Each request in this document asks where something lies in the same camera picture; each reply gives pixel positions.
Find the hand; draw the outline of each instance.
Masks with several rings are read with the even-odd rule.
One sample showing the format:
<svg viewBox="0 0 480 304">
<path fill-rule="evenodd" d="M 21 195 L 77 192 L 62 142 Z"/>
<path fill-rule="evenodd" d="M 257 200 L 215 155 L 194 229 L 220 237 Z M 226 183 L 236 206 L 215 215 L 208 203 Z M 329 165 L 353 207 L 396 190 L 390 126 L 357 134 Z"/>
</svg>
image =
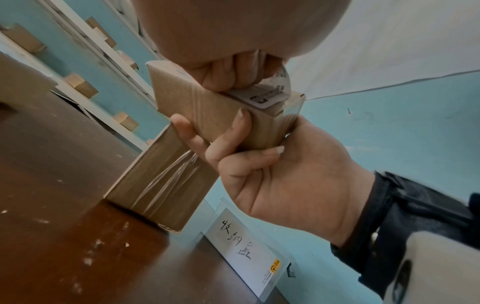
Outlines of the hand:
<svg viewBox="0 0 480 304">
<path fill-rule="evenodd" d="M 205 89 L 224 92 L 246 88 L 270 78 L 283 64 L 282 58 L 256 50 L 213 62 L 183 64 L 182 67 Z"/>
<path fill-rule="evenodd" d="M 308 231 L 337 246 L 350 236 L 375 176 L 303 116 L 281 146 L 240 153 L 235 153 L 237 146 L 252 128 L 246 110 L 211 145 L 185 117 L 175 114 L 171 122 L 182 140 L 219 172 L 230 198 L 246 214 Z"/>
</svg>

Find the white curtain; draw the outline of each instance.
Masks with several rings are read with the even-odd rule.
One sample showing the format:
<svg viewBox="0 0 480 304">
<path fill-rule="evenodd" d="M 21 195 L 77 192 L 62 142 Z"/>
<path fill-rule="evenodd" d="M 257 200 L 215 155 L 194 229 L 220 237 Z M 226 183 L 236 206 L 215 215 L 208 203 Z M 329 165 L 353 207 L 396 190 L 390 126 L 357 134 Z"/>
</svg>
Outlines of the white curtain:
<svg viewBox="0 0 480 304">
<path fill-rule="evenodd" d="M 287 69 L 308 99 L 480 70 L 480 0 L 353 0 Z"/>
</svg>

